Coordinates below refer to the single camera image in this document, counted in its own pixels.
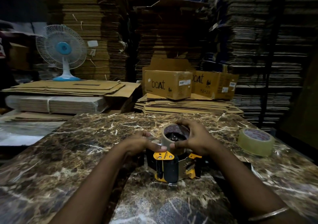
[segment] table fan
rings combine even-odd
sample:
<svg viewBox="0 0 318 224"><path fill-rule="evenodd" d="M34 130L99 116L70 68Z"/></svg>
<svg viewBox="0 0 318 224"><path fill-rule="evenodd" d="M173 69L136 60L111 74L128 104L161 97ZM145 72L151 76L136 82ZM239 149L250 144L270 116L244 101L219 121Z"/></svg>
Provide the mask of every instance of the table fan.
<svg viewBox="0 0 318 224"><path fill-rule="evenodd" d="M70 69L79 67L86 59L87 48L79 34L66 25L48 25L36 37L36 45L46 62L63 69L63 74L53 78L54 81L80 80L70 73Z"/></svg>

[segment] person's right hand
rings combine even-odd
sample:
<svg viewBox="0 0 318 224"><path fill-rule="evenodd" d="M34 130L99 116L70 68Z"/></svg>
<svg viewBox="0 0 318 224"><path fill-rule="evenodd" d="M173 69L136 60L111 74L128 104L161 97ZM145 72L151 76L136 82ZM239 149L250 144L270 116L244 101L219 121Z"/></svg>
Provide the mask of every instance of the person's right hand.
<svg viewBox="0 0 318 224"><path fill-rule="evenodd" d="M172 149L191 149L196 154L205 156L209 155L213 150L213 147L219 144L219 142L211 136L203 124L186 119L178 120L176 124L190 128L190 136L187 140L171 143L170 148Z"/></svg>

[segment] table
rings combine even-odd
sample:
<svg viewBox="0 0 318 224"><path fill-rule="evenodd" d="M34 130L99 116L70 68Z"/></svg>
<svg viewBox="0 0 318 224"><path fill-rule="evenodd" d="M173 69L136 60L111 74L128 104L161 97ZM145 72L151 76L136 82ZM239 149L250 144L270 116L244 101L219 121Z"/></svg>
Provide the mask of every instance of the table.
<svg viewBox="0 0 318 224"><path fill-rule="evenodd" d="M270 157L244 152L236 141L243 127L235 114L81 114L64 123L0 169L0 222L47 223L78 188L104 153L137 130L154 141L160 130L183 117L203 123L240 160L252 163L291 208L318 218L318 167L276 142ZM146 165L126 163L117 178L104 222L236 223L229 202L209 172L178 187L157 184Z"/></svg>

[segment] fan stand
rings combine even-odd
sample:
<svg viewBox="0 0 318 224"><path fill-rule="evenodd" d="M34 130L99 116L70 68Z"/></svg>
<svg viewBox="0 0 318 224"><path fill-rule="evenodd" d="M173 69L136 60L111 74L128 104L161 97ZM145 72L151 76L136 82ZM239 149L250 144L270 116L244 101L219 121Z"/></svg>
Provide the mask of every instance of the fan stand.
<svg viewBox="0 0 318 224"><path fill-rule="evenodd" d="M63 57L63 74L59 77L53 78L53 81L80 81L78 77L74 77L70 72L70 66Z"/></svg>

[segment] silver bangle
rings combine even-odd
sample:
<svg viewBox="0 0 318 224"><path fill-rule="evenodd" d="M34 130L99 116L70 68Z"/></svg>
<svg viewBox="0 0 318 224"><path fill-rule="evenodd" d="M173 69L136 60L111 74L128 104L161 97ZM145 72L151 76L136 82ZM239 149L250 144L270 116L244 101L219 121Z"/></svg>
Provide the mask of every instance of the silver bangle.
<svg viewBox="0 0 318 224"><path fill-rule="evenodd" d="M276 211L273 211L273 212L270 212L270 213L267 213L267 214L264 214L264 215L261 215L261 216L256 216L256 217L250 217L248 219L249 222L256 222L256 221L261 221L261 220L264 220L264 219L267 219L269 217L273 217L273 216L276 216L282 212L285 212L289 209L289 207L283 207L279 210L276 210Z"/></svg>

